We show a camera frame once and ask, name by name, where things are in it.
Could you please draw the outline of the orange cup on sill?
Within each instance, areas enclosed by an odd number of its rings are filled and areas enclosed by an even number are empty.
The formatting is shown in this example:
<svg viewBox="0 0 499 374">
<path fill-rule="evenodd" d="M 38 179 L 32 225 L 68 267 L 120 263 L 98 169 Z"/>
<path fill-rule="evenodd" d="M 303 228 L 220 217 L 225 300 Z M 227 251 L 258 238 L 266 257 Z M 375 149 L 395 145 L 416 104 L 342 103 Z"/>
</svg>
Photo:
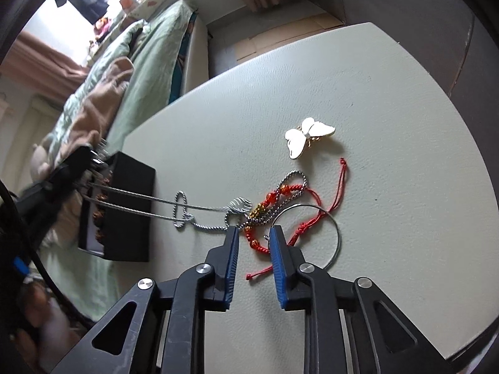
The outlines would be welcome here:
<svg viewBox="0 0 499 374">
<path fill-rule="evenodd" d="M 137 7 L 136 0 L 119 0 L 122 10 L 126 13 L 133 11 Z"/>
</svg>

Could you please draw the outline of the white butterfly hair clip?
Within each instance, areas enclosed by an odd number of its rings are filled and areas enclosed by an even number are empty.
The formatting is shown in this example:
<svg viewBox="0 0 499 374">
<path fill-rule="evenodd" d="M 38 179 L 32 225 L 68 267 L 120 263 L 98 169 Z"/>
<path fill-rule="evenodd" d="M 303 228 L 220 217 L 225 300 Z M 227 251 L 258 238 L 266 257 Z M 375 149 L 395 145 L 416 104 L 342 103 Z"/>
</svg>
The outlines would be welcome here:
<svg viewBox="0 0 499 374">
<path fill-rule="evenodd" d="M 336 128 L 312 117 L 305 118 L 299 127 L 287 130 L 284 138 L 288 147 L 288 155 L 291 160 L 297 160 L 312 142 L 325 137 L 333 136 Z"/>
</svg>

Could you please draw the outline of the patterned window sill cushion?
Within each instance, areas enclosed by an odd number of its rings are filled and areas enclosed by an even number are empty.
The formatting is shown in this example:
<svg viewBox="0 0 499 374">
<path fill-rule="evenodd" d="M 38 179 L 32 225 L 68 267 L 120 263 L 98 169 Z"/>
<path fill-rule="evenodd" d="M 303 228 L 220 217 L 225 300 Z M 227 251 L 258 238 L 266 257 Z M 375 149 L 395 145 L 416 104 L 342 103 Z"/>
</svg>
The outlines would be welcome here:
<svg viewBox="0 0 499 374">
<path fill-rule="evenodd" d="M 142 19 L 149 21 L 166 1 L 167 0 L 139 0 L 139 2 L 134 1 L 135 5 L 133 5 L 129 11 L 121 10 L 118 16 L 111 20 L 110 27 L 102 42 L 95 42 L 90 46 L 86 64 L 91 65 L 95 63 L 108 45 L 131 24 Z"/>
</svg>

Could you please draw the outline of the black jewelry box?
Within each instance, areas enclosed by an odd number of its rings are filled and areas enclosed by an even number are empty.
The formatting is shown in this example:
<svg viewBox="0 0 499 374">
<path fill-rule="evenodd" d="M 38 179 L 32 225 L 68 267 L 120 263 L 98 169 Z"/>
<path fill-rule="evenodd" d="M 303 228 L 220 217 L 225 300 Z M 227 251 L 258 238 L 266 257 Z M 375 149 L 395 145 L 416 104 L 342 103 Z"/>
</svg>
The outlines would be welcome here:
<svg viewBox="0 0 499 374">
<path fill-rule="evenodd" d="M 78 248 L 116 262 L 150 259 L 156 170 L 123 152 L 104 160 L 83 190 Z"/>
</svg>

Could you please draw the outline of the left pink curtain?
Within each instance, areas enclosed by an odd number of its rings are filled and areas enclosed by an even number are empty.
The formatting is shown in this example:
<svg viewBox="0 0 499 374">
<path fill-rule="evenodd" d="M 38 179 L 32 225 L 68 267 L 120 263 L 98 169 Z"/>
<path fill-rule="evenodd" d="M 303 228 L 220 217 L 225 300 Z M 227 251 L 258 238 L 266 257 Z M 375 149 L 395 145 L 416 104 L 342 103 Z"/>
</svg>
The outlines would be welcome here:
<svg viewBox="0 0 499 374">
<path fill-rule="evenodd" d="M 21 31 L 1 64 L 8 79 L 58 104 L 85 81 L 89 69 L 45 42 Z"/>
</svg>

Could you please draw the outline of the plush toy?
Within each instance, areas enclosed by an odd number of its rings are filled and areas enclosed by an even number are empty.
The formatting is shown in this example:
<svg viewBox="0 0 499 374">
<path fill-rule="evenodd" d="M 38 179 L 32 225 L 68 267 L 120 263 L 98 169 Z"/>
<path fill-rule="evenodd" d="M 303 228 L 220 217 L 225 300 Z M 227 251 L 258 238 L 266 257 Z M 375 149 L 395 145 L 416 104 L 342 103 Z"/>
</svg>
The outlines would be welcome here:
<svg viewBox="0 0 499 374">
<path fill-rule="evenodd" d="M 30 161 L 30 175 L 33 182 L 46 179 L 53 171 L 55 157 L 50 152 L 51 142 L 42 142 L 33 146 Z"/>
</svg>

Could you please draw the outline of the flattened cardboard on floor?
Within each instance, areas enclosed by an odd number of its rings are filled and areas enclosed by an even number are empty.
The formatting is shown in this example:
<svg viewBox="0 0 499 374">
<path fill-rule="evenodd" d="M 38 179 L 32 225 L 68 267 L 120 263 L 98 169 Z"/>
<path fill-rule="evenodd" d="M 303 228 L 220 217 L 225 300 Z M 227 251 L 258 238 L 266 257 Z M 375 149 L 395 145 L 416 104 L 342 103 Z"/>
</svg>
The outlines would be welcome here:
<svg viewBox="0 0 499 374">
<path fill-rule="evenodd" d="M 279 47 L 343 27 L 344 23 L 330 14 L 318 14 L 274 27 L 234 45 L 236 63 L 244 63 Z"/>
</svg>

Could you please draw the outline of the pink fleece blanket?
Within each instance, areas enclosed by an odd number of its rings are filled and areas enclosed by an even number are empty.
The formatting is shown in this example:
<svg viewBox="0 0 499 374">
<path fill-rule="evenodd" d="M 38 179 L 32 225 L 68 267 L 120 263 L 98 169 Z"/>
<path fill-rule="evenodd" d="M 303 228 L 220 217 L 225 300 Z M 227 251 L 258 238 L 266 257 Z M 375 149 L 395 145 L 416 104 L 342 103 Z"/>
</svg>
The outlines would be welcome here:
<svg viewBox="0 0 499 374">
<path fill-rule="evenodd" d="M 101 83 L 86 98 L 79 115 L 69 130 L 68 140 L 60 147 L 54 166 L 59 165 L 77 147 L 89 145 L 96 148 L 107 132 L 118 112 L 124 93 L 128 87 L 128 71 L 118 76 L 120 85 Z"/>
</svg>

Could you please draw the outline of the green bed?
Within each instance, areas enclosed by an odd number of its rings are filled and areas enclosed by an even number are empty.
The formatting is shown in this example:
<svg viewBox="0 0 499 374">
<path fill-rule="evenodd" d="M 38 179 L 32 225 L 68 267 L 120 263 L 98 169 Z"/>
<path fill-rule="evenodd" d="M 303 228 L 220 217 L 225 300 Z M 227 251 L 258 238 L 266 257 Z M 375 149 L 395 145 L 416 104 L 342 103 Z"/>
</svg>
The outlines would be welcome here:
<svg viewBox="0 0 499 374">
<path fill-rule="evenodd" d="M 189 50 L 191 33 L 200 21 L 184 0 L 160 8 L 149 27 L 133 38 L 128 56 L 134 72 L 116 120 L 106 138 L 107 152 L 122 149 L 139 125 L 180 97 L 183 75 L 180 57 Z M 41 244 L 41 261 L 63 294 L 87 318 L 97 321 L 119 299 L 113 262 L 77 248 L 82 198 L 73 193 Z"/>
</svg>

